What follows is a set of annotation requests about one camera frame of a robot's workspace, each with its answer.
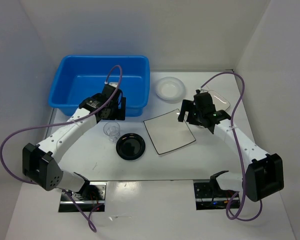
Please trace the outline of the clear plastic cup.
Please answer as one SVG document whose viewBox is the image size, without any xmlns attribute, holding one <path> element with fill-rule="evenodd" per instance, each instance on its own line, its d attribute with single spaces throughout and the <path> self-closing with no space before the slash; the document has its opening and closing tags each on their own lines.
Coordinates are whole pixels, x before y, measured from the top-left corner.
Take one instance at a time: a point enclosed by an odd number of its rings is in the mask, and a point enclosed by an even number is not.
<svg viewBox="0 0 300 240">
<path fill-rule="evenodd" d="M 103 127 L 103 132 L 111 142 L 115 143 L 120 138 L 120 125 L 115 121 L 107 122 Z"/>
</svg>

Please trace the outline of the small rectangular white dish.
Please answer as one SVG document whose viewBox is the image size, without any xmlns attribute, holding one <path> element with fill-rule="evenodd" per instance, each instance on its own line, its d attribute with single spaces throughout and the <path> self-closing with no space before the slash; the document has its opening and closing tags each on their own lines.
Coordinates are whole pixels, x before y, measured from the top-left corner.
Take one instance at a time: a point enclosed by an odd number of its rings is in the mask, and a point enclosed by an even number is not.
<svg viewBox="0 0 300 240">
<path fill-rule="evenodd" d="M 212 98 L 212 102 L 215 106 L 216 111 L 220 111 L 220 110 L 224 110 L 226 111 L 230 106 L 230 102 L 228 100 L 226 100 L 223 96 L 221 96 L 219 93 L 217 93 L 214 90 L 208 90 L 207 91 L 211 98 Z"/>
</svg>

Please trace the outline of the white round bowl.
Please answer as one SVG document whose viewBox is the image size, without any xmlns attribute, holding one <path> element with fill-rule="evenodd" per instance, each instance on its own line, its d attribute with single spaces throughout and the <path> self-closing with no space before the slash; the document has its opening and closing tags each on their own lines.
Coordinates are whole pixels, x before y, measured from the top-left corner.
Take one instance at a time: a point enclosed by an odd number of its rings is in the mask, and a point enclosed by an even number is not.
<svg viewBox="0 0 300 240">
<path fill-rule="evenodd" d="M 176 77 L 163 77 L 155 85 L 156 95 L 165 101 L 176 102 L 186 94 L 184 83 Z"/>
</svg>

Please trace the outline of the large square white plate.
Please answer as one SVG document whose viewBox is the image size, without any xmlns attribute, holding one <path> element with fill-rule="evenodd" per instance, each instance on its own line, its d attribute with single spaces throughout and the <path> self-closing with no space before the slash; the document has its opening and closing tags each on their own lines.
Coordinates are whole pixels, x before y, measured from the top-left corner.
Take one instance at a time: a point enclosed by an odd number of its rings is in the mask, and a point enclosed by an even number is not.
<svg viewBox="0 0 300 240">
<path fill-rule="evenodd" d="M 143 122 L 153 147 L 158 155 L 164 155 L 196 141 L 187 123 L 178 117 L 180 110 L 175 109 Z"/>
</svg>

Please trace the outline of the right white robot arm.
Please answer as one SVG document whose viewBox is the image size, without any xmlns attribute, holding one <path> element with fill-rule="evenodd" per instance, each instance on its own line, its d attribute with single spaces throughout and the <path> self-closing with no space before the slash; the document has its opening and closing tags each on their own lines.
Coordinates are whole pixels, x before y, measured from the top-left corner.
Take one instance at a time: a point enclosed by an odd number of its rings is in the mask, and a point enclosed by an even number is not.
<svg viewBox="0 0 300 240">
<path fill-rule="evenodd" d="M 257 146 L 225 110 L 216 110 L 208 92 L 198 91 L 193 100 L 182 101 L 178 121 L 183 120 L 208 129 L 239 156 L 241 174 L 223 170 L 210 176 L 209 191 L 213 196 L 220 197 L 227 190 L 244 192 L 257 202 L 284 188 L 282 158 Z"/>
</svg>

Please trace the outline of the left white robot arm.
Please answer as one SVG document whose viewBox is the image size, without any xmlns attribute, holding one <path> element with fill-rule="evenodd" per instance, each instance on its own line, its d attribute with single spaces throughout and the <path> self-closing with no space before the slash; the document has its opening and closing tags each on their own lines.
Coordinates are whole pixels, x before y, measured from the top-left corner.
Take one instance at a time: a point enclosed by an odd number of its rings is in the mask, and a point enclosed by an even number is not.
<svg viewBox="0 0 300 240">
<path fill-rule="evenodd" d="M 101 93 L 79 104 L 66 125 L 38 144 L 28 143 L 23 148 L 23 174 L 46 191 L 64 189 L 79 200 L 86 199 L 90 194 L 90 181 L 79 173 L 62 170 L 59 162 L 70 147 L 101 120 L 123 121 L 125 116 L 123 92 L 106 84 Z"/>
</svg>

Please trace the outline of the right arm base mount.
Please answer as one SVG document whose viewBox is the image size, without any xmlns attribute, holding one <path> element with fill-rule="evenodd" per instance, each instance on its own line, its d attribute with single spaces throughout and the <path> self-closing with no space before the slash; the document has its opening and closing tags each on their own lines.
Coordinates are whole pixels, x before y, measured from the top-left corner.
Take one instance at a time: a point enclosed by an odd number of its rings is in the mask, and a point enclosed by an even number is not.
<svg viewBox="0 0 300 240">
<path fill-rule="evenodd" d="M 230 198 L 235 194 L 233 190 L 221 190 L 214 193 L 209 180 L 193 182 L 195 206 L 197 211 L 225 210 Z"/>
</svg>

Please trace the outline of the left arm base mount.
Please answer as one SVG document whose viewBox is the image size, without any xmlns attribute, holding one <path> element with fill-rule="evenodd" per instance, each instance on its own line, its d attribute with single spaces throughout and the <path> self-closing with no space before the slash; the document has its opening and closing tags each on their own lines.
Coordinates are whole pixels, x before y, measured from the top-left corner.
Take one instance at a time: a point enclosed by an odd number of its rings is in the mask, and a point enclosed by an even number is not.
<svg viewBox="0 0 300 240">
<path fill-rule="evenodd" d="M 105 211 L 107 182 L 92 181 L 90 183 L 90 191 L 83 197 L 78 193 L 67 191 L 73 198 L 78 207 L 85 213 L 90 212 L 93 208 L 95 212 Z M 79 212 L 73 201 L 64 193 L 61 193 L 59 202 L 59 213 L 75 213 Z"/>
</svg>

